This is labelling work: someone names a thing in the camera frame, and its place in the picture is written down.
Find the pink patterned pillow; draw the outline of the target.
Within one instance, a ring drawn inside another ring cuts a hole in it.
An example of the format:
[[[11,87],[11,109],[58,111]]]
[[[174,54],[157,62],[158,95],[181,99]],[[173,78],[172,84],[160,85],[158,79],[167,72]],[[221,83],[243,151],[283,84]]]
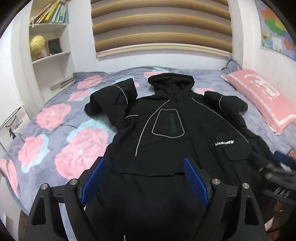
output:
[[[249,99],[277,135],[295,124],[295,108],[272,84],[253,70],[242,69],[221,77]]]

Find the brown striped window blind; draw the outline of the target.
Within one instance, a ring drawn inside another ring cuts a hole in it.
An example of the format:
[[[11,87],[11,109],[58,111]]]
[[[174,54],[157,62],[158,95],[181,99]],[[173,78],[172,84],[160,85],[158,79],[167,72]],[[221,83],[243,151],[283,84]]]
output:
[[[228,57],[227,1],[91,1],[99,58],[144,50],[189,50]]]

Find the black hooded jacket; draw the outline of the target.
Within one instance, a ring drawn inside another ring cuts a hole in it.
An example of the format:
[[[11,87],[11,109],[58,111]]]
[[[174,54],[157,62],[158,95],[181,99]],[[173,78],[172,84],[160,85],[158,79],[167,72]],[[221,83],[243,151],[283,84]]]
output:
[[[188,157],[226,185],[262,189],[248,156],[271,152],[246,127],[244,101],[196,94],[188,75],[164,73],[148,82],[153,95],[139,98],[129,79],[93,93],[85,106],[87,115],[105,113],[117,129],[104,154],[110,168],[86,207],[102,240],[189,240],[205,208],[184,173]]]

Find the white calligraphy paper bag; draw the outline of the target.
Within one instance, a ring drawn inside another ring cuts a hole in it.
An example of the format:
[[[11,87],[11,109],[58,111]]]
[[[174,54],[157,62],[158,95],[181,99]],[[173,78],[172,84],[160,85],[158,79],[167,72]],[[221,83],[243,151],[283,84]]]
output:
[[[1,125],[1,147],[8,151],[11,143],[30,122],[30,117],[24,106],[20,106]]]

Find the white bookshelf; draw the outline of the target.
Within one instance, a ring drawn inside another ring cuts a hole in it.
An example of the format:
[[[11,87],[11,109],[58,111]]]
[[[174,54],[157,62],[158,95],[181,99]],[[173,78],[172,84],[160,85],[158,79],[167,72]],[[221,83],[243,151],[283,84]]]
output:
[[[70,43],[70,1],[30,1],[23,10],[22,34],[29,63],[29,89],[47,104],[74,82]]]

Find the black box on shelf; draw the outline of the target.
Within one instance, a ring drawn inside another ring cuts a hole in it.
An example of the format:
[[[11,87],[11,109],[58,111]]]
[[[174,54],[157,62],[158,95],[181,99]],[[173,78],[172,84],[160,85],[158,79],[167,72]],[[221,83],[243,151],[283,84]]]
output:
[[[48,41],[48,50],[49,50],[50,55],[62,53],[62,49],[60,46],[60,39],[56,38],[56,39],[49,40]]]

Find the grey items on ledge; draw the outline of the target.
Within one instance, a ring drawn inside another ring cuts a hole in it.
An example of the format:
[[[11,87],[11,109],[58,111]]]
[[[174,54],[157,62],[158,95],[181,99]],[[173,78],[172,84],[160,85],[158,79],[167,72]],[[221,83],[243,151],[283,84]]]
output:
[[[72,77],[70,79],[67,79],[67,80],[63,80],[60,83],[51,86],[50,90],[53,91],[53,90],[56,90],[56,89],[64,88],[66,85],[68,85],[69,83],[72,83],[73,81],[75,81],[74,77]]]

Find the row of books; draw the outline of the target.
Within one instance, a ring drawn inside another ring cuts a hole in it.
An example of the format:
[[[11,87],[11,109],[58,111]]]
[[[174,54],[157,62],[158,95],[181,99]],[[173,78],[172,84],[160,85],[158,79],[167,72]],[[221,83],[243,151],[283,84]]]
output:
[[[33,1],[30,25],[69,24],[69,2],[70,1]]]

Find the grey pillow behind pink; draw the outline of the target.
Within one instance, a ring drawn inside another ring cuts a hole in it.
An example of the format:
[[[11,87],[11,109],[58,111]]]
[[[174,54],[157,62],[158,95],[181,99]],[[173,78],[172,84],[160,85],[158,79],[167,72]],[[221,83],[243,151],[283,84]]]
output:
[[[221,69],[225,73],[233,73],[239,70],[242,70],[242,67],[235,61],[232,57],[230,57],[226,63],[226,66]]]

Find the yellow globe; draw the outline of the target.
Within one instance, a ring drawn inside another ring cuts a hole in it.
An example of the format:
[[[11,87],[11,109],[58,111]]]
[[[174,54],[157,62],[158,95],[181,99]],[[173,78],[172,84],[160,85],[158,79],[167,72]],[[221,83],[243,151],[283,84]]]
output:
[[[37,35],[30,40],[30,54],[32,59],[36,59],[43,51],[46,40],[43,36]]]

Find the wall map poster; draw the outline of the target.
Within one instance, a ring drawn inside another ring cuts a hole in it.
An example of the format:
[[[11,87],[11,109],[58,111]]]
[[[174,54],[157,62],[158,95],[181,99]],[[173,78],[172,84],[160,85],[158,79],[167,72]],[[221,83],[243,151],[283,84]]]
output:
[[[261,45],[295,61],[295,42],[277,15],[262,1],[255,1],[259,15]]]

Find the grey floral bed blanket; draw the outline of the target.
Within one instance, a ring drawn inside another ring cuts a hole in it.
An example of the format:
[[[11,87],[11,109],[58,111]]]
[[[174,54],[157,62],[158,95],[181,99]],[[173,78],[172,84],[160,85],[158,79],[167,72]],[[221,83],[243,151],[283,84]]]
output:
[[[65,184],[77,178],[102,156],[116,129],[107,116],[90,118],[84,107],[90,95],[106,86],[133,79],[139,97],[153,93],[148,83],[159,67],[138,67],[114,73],[77,72],[74,84],[54,97],[20,132],[9,132],[1,171],[11,194],[24,213],[29,213],[43,182]]]

